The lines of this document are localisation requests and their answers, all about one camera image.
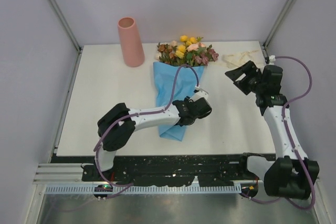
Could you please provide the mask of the cream ribbon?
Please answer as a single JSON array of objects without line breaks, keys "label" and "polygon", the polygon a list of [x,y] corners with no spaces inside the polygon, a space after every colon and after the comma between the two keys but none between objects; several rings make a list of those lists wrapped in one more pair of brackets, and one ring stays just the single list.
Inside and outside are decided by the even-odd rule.
[{"label": "cream ribbon", "polygon": [[226,63],[230,69],[238,68],[249,61],[252,61],[257,67],[263,67],[265,65],[261,50],[241,51],[234,54],[222,55],[222,61]]}]

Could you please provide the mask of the blue wrapping paper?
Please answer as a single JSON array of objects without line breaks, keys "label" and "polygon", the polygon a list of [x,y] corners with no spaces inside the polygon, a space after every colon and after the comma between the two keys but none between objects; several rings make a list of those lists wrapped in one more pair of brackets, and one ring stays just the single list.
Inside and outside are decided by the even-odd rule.
[{"label": "blue wrapping paper", "polygon": [[171,94],[173,100],[183,100],[194,93],[197,80],[201,79],[204,67],[182,68],[176,76],[178,67],[161,62],[153,64],[153,79],[157,90],[156,106],[167,105]]}]

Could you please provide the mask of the artificial flower bunch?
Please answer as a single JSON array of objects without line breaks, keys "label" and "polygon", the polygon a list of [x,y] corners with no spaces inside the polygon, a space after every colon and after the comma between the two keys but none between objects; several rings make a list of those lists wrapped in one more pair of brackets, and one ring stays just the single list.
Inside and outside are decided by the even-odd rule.
[{"label": "artificial flower bunch", "polygon": [[204,44],[203,37],[183,35],[179,42],[174,40],[170,43],[158,43],[156,51],[159,62],[174,67],[184,64],[192,67],[207,66],[219,59],[219,53],[212,45]]}]

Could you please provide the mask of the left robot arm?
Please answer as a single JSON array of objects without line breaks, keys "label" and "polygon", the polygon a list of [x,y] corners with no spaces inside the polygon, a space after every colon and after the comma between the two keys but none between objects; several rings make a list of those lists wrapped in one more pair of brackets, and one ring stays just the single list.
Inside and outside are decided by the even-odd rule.
[{"label": "left robot arm", "polygon": [[94,147],[94,175],[101,181],[112,175],[117,150],[123,148],[131,135],[139,130],[156,126],[189,126],[197,119],[210,115],[212,107],[206,98],[175,100],[168,108],[129,109],[118,103],[97,123],[98,143]]}]

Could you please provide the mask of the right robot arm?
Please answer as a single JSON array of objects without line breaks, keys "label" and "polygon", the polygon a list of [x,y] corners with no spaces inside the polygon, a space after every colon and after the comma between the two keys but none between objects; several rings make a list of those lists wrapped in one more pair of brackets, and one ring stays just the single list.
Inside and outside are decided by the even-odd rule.
[{"label": "right robot arm", "polygon": [[312,197],[320,168],[318,162],[308,158],[293,129],[289,102],[280,92],[283,69],[272,64],[259,69],[248,61],[225,75],[245,95],[256,95],[256,105],[269,127],[276,154],[274,162],[260,154],[245,154],[244,162],[237,167],[239,176],[249,179],[256,175],[271,197]]}]

